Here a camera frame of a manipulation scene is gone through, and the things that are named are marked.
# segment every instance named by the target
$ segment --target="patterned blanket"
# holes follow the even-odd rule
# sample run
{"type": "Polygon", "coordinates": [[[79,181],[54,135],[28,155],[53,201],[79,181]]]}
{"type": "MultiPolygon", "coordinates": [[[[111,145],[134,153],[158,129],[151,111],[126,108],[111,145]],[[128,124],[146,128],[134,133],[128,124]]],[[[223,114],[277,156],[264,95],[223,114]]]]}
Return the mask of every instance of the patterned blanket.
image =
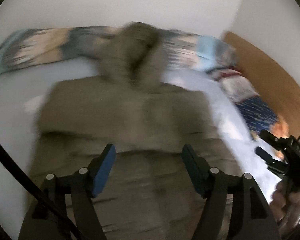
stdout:
{"type": "MultiPolygon", "coordinates": [[[[121,30],[90,26],[16,31],[0,46],[0,74],[79,56],[99,58],[100,48],[121,30]]],[[[233,64],[233,48],[216,38],[179,30],[160,32],[170,69],[189,67],[202,71],[204,65],[233,64]]]]}

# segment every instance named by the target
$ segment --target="bed sheet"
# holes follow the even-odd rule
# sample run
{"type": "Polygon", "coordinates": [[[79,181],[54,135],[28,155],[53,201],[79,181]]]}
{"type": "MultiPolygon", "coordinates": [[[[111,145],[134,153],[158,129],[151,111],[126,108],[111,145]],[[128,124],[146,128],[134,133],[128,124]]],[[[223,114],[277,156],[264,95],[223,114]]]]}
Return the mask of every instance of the bed sheet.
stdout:
{"type": "MultiPolygon", "coordinates": [[[[25,172],[32,161],[38,137],[35,120],[40,106],[55,82],[98,74],[97,62],[87,58],[38,65],[0,76],[0,143],[25,172]]],[[[169,71],[163,82],[189,90],[200,90],[208,97],[214,124],[236,157],[243,172],[250,172],[266,199],[279,179],[266,169],[254,154],[256,146],[269,151],[262,142],[253,142],[240,113],[219,84],[205,73],[190,69],[169,71]]],[[[13,238],[18,238],[26,211],[25,190],[0,164],[0,223],[13,238]]]]}

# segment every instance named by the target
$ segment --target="bed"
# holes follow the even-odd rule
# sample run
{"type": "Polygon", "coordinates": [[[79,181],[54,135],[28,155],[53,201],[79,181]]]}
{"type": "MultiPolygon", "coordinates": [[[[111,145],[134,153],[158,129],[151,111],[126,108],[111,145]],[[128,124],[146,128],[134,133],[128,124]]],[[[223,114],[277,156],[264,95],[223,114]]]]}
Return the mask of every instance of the bed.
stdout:
{"type": "MultiPolygon", "coordinates": [[[[291,127],[291,133],[297,136],[300,133],[299,86],[279,65],[247,41],[233,33],[227,33],[225,41],[237,49],[239,66],[245,70],[262,98],[274,111],[282,113],[291,127]],[[269,80],[260,82],[260,75],[266,75],[269,80]],[[277,82],[289,84],[281,86],[280,91],[272,83],[278,77],[277,82]],[[294,90],[289,93],[288,88],[291,87],[294,90]]],[[[96,75],[96,64],[96,60],[79,57],[0,75],[0,143],[24,171],[29,170],[38,138],[34,125],[37,113],[52,85],[61,80],[96,75]]],[[[211,80],[205,73],[186,68],[166,70],[163,82],[199,90],[208,97],[213,122],[218,127],[221,138],[237,159],[242,171],[254,176],[266,199],[270,201],[270,195],[279,179],[266,169],[265,163],[254,154],[254,149],[261,146],[271,152],[271,148],[260,140],[251,139],[242,116],[219,83],[211,80]]],[[[0,164],[0,223],[14,238],[17,238],[25,211],[25,191],[0,164]]]]}

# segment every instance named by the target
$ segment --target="dark blue fabric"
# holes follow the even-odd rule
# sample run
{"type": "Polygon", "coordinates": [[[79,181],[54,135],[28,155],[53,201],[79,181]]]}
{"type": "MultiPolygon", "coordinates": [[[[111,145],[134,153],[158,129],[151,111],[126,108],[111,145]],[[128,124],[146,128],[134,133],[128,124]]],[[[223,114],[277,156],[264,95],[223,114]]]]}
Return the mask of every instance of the dark blue fabric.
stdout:
{"type": "Polygon", "coordinates": [[[277,121],[277,115],[259,96],[248,98],[236,103],[250,130],[257,132],[269,130],[270,125],[277,121]]]}

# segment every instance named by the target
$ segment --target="black cable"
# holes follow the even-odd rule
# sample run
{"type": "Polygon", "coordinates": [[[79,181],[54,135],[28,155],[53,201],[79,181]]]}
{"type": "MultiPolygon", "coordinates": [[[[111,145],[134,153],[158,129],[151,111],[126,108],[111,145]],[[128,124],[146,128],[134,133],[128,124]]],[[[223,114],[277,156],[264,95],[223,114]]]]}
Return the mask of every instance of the black cable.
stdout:
{"type": "Polygon", "coordinates": [[[53,214],[69,225],[71,232],[78,240],[87,240],[87,238],[80,232],[75,224],[62,212],[59,211],[58,206],[53,203],[19,168],[13,161],[9,154],[0,144],[0,162],[11,173],[11,175],[32,195],[34,198],[45,207],[47,207],[53,214]]]}

